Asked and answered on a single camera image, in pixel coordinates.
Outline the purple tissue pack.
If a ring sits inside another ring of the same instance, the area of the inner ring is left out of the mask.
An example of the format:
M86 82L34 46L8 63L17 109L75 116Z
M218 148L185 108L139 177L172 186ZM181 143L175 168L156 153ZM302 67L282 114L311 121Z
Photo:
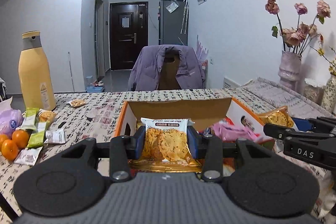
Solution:
M0 115L0 133L11 137L12 133L23 122L23 116L20 110L5 110Z

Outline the purple jacket on chair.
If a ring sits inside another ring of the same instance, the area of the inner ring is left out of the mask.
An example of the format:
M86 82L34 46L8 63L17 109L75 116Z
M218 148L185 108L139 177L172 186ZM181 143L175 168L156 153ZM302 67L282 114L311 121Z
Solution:
M131 70L129 91L202 89L205 73L189 46L146 46Z

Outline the small peanut packet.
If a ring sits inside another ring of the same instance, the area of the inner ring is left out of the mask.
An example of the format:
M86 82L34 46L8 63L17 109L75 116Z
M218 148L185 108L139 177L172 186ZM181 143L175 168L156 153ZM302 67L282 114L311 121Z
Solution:
M75 100L69 101L68 104L71 107L77 108L77 107L80 107L80 106L84 106L86 104L86 101L82 100L82 99L75 99Z

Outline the dried pink roses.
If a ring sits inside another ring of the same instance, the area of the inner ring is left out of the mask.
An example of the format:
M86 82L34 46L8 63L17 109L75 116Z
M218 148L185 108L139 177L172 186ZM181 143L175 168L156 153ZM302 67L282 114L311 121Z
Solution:
M292 52L301 56L315 39L323 43L323 36L318 32L317 24L323 25L326 19L331 18L330 5L324 0L319 0L316 4L314 18L310 24L302 21L302 18L308 14L308 8L302 2L294 4L297 15L294 26L285 26L280 18L280 7L278 0L266 0L265 10L268 14L276 17L276 24L271 28L271 35L274 38L280 38L282 41L282 50Z

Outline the pink textured vase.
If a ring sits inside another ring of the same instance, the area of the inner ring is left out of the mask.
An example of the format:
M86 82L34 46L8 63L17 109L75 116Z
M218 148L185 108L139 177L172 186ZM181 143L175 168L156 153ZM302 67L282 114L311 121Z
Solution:
M278 70L280 84L295 90L300 78L301 55L290 51L282 51L281 62Z

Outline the floral small vase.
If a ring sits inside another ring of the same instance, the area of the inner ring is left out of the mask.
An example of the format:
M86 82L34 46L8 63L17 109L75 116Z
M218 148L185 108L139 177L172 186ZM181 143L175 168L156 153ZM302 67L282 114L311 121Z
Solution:
M328 112L332 113L335 106L335 97L336 97L336 78L335 75L331 74L330 78L326 83L326 87L321 101L321 107L323 107Z

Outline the patterned table cloth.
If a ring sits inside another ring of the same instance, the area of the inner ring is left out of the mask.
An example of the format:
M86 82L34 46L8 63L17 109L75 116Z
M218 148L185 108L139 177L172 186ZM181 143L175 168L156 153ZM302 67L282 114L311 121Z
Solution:
M265 113L281 106L288 106L289 114L295 118L316 118L320 116L335 118L335 115L296 92L258 81L252 81L249 85L234 89L56 94L56 121L53 122L50 129L55 130L62 123L65 123L62 128L64 128L67 143L44 148L39 160L48 159L88 137L94 137L98 142L109 141L114 133L124 101L193 100L198 102L201 100L203 102L203 100L228 97L236 98L256 114ZM87 104L75 109L67 103L78 98L85 100ZM308 169L318 178L320 186L322 186L322 194L319 196L312 215L322 223L335 223L335 212L331 210L331 206L335 205L335 190L331 187L332 182L335 181L331 172L292 159L281 153L280 155ZM18 215L21 215L21 211L13 196L13 184L16 178L29 168L26 165L8 162L1 156L1 194Z

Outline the dark entrance door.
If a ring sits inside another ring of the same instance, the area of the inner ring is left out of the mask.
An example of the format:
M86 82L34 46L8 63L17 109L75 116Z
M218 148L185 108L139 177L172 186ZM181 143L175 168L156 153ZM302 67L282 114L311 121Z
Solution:
M147 2L110 4L110 65L113 71L132 69L140 51L148 45L147 6Z

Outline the pink snack packet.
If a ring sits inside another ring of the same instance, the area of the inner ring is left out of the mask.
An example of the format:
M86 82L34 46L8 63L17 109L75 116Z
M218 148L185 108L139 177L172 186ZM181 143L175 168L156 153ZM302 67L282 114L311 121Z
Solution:
M230 119L220 120L210 128L211 132L224 142L233 142L239 138L256 141L260 137L260 134L253 132L246 126L234 125Z

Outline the red cardboard box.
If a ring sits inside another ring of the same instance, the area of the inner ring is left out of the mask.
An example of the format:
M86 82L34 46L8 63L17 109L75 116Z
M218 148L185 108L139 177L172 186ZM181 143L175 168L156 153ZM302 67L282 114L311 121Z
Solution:
M241 126L243 122L247 121L261 138L258 143L269 150L273 148L275 140L264 134L262 120L233 97L166 102L126 101L123 103L112 137L134 135L136 124L141 118L189 119L194 122L194 128L197 131L202 131L226 117L236 126Z

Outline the yellow flower branches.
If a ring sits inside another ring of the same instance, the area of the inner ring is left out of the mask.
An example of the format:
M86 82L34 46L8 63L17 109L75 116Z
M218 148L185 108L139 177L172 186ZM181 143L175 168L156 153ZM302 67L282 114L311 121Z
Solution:
M329 73L333 76L336 76L336 61L335 58L328 59L325 55L325 51L322 47L319 47L318 49L311 47L315 52L318 53L319 56L323 57L328 63L329 63Z

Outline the grey refrigerator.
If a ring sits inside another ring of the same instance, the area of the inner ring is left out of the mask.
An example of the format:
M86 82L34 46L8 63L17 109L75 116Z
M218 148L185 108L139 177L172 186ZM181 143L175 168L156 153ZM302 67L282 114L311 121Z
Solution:
M159 45L188 45L186 11L186 1L160 0L158 13Z

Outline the small green snack packet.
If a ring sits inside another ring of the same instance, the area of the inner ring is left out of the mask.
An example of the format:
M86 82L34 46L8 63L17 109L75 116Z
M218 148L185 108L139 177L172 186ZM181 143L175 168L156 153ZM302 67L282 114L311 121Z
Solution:
M37 127L35 125L37 120L39 109L35 107L28 107L25 111L25 117L21 125L22 130L32 130L36 131Z

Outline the yellow thermos bottle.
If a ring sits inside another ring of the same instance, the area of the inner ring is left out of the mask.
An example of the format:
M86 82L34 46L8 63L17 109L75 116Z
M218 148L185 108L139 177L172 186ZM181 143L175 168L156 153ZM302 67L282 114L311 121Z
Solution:
M49 62L41 44L41 33L26 32L22 34L22 42L18 75L25 106L54 110L56 101Z

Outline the rice cracker snack packet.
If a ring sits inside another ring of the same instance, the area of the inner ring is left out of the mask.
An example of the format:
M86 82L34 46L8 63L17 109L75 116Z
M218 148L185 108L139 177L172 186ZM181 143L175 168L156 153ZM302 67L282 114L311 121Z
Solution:
M143 150L130 167L141 172L199 173L202 166L193 158L187 144L188 119L141 118L145 126Z

